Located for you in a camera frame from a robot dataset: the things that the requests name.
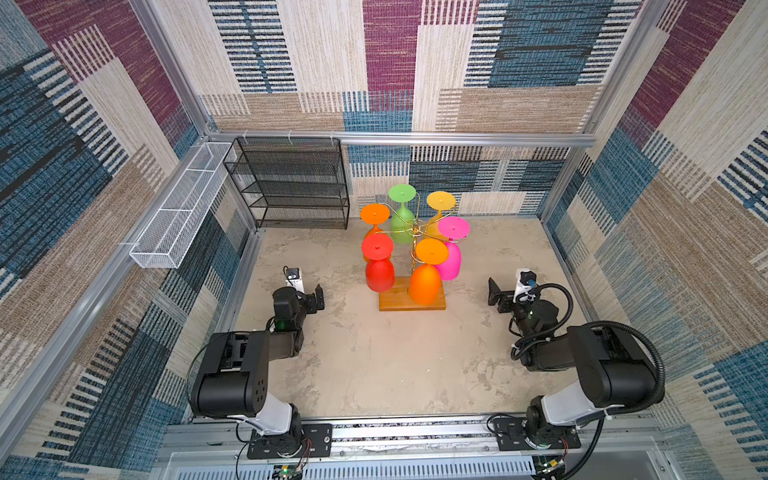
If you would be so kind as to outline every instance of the white wire basket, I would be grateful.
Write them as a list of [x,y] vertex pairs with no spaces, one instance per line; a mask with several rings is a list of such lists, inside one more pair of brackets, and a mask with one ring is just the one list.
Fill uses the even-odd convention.
[[141,268],[178,268],[213,204],[227,170],[236,161],[231,144],[207,142],[190,161],[168,198],[131,248]]

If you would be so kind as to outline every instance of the concrete-look surface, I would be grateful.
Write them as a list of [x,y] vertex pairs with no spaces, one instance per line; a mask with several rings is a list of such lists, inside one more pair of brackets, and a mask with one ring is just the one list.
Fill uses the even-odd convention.
[[[366,286],[362,221],[350,219],[348,230],[269,229],[237,329],[263,329],[274,315],[283,265],[300,267],[305,289],[320,283],[326,297],[326,309],[306,318],[301,353],[270,363],[269,390],[305,417],[501,412],[524,411],[534,396],[576,380],[574,369],[531,373],[512,362],[511,314],[488,306],[488,278],[511,290],[522,267],[572,291],[538,220],[467,220],[462,271],[444,282],[448,308],[424,312],[379,312]],[[396,244],[392,262],[408,275],[409,246]],[[562,293],[542,296],[564,314]],[[569,324],[581,323],[577,304]]]

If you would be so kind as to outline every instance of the black mesh shelf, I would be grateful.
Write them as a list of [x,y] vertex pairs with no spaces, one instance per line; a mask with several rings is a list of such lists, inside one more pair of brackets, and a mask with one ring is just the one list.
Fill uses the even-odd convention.
[[332,138],[240,137],[225,167],[257,227],[346,229],[349,190]]

